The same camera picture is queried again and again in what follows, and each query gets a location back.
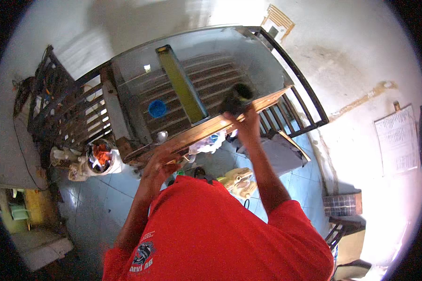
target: white plastic bag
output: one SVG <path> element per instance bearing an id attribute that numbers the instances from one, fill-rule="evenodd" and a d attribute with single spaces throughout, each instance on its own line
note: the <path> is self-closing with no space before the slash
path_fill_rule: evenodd
<path id="1" fill-rule="evenodd" d="M 189 154 L 197 154 L 200 152 L 211 152 L 214 153 L 218 148 L 222 146 L 225 141 L 226 129 L 214 133 L 213 135 L 202 139 L 189 147 Z"/>

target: poster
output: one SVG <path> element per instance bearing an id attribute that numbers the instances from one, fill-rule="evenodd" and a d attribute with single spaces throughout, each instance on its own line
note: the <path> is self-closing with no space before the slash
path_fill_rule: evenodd
<path id="1" fill-rule="evenodd" d="M 411 105 L 374 122 L 380 143 L 383 175 L 418 167 L 419 149 Z"/>

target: wooden board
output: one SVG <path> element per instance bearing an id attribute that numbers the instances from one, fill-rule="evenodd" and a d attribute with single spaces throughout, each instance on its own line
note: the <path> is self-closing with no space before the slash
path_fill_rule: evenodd
<path id="1" fill-rule="evenodd" d="M 304 150 L 298 146 L 298 144 L 296 144 L 296 142 L 293 141 L 293 139 L 291 137 L 289 137 L 285 132 L 283 131 L 278 131 L 284 138 L 286 138 L 290 143 L 293 144 L 293 146 L 297 147 L 300 152 L 303 154 L 303 156 L 306 158 L 306 160 L 308 160 L 308 162 L 311 162 L 311 158 L 308 156 L 308 154 L 306 154 L 306 152 L 304 152 Z"/>
<path id="2" fill-rule="evenodd" d="M 253 102 L 253 106 L 257 112 L 261 112 L 266 108 L 277 103 L 278 99 L 286 92 L 289 87 L 284 88 L 278 92 L 269 94 L 262 98 L 259 98 Z M 244 116 L 241 115 L 237 118 L 238 120 L 243 120 Z M 219 132 L 222 129 L 227 129 L 227 133 L 233 132 L 235 128 L 231 125 L 231 122 L 226 120 L 222 115 L 216 116 L 204 123 L 201 123 L 195 127 L 190 128 L 186 132 L 180 133 L 179 135 L 171 138 L 162 145 L 158 146 L 156 149 L 152 149 L 144 154 L 135 157 L 135 159 L 124 159 L 124 163 L 134 165 L 134 166 L 144 166 L 150 157 L 158 150 L 168 148 L 170 152 L 180 152 L 184 149 L 187 149 L 192 144 L 211 136 L 212 134 Z"/>

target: tiled floor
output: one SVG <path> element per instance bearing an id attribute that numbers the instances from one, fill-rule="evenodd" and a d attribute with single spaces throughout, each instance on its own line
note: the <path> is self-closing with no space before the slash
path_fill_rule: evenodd
<path id="1" fill-rule="evenodd" d="M 300 202 L 313 226 L 322 235 L 328 233 L 328 218 L 324 215 L 320 170 L 306 135 L 294 140 L 312 158 L 304 168 L 298 168 L 280 177 L 292 199 Z M 207 174 L 223 176 L 234 168 L 249 167 L 252 163 L 243 154 L 235 152 L 230 143 L 224 142 L 214 154 L 197 155 L 195 161 L 203 165 Z M 99 278 L 102 272 L 102 255 L 113 245 L 128 215 L 129 208 L 139 186 L 133 169 L 124 166 L 119 174 L 91 177 L 85 182 L 71 182 L 66 173 L 58 179 L 64 203 L 59 203 L 62 217 L 84 267 L 92 267 Z M 249 210 L 267 222 L 267 214 L 259 199 L 258 190 L 250 198 Z"/>

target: red t-shirt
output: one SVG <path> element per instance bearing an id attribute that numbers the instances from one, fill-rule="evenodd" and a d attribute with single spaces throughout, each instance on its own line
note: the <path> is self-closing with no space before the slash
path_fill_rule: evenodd
<path id="1" fill-rule="evenodd" d="M 333 257 L 295 200 L 266 224 L 222 184 L 178 176 L 152 202 L 132 253 L 105 254 L 103 280 L 328 280 Z"/>

